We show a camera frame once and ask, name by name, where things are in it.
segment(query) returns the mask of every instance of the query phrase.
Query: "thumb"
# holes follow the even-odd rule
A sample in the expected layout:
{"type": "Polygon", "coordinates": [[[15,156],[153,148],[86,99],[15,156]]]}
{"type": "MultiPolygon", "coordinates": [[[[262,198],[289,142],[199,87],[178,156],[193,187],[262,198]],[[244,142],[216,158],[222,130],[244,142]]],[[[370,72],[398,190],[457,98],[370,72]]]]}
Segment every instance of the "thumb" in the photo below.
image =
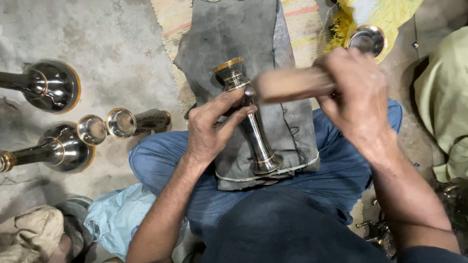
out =
{"type": "Polygon", "coordinates": [[[228,140],[234,132],[234,129],[241,124],[241,122],[247,117],[247,115],[257,111],[257,106],[251,105],[248,107],[242,107],[235,113],[233,113],[227,121],[219,128],[218,136],[220,139],[228,140]]]}
{"type": "Polygon", "coordinates": [[[317,102],[320,105],[320,108],[331,120],[336,120],[338,118],[339,109],[337,102],[330,98],[329,96],[320,96],[316,97],[317,102]]]}

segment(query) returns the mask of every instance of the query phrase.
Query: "yellow plastic bag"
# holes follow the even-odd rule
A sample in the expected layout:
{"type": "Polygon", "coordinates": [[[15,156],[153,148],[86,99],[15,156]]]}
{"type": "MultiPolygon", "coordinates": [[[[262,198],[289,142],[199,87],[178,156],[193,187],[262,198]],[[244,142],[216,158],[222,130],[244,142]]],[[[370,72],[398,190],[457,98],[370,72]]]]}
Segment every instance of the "yellow plastic bag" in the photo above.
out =
{"type": "Polygon", "coordinates": [[[377,26],[384,32],[387,47],[376,58],[380,63],[393,48],[398,28],[410,19],[423,0],[338,0],[342,10],[334,18],[335,36],[325,52],[343,46],[346,38],[363,25],[377,26]]]}

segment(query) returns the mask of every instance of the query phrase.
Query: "metal bowl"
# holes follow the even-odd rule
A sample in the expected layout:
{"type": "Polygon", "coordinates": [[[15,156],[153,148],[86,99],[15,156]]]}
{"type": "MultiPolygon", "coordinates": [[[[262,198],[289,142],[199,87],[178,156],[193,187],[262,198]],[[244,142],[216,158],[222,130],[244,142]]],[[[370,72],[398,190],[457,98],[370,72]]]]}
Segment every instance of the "metal bowl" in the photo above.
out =
{"type": "Polygon", "coordinates": [[[80,139],[87,145],[101,144],[107,136],[106,124],[96,115],[86,115],[76,126],[80,139]]]}
{"type": "Polygon", "coordinates": [[[349,41],[345,41],[345,47],[357,47],[362,53],[377,57],[387,47],[387,40],[380,28],[364,25],[356,29],[349,41]]]}
{"type": "Polygon", "coordinates": [[[119,139],[132,136],[137,129],[135,116],[124,108],[115,108],[109,112],[106,127],[112,136],[119,139]]]}

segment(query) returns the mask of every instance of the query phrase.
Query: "right hand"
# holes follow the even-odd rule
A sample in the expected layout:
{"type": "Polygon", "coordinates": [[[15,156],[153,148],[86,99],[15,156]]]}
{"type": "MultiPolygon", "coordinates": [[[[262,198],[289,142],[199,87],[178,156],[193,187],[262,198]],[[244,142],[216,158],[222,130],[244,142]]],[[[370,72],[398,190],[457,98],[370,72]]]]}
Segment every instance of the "right hand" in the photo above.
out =
{"type": "Polygon", "coordinates": [[[395,134],[387,120],[385,76],[374,57],[356,48],[334,49],[324,67],[336,81],[337,97],[317,97],[320,107],[362,155],[372,155],[376,144],[395,134]]]}

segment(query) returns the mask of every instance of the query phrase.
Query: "green cloth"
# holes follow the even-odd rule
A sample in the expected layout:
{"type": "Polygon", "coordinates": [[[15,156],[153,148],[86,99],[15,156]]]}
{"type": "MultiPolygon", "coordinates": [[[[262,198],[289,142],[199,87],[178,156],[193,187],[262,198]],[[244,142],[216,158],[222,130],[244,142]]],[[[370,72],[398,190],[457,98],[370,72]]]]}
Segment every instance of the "green cloth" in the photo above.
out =
{"type": "Polygon", "coordinates": [[[414,87],[424,125],[448,154],[433,167],[437,180],[468,179],[468,27],[442,40],[414,87]]]}

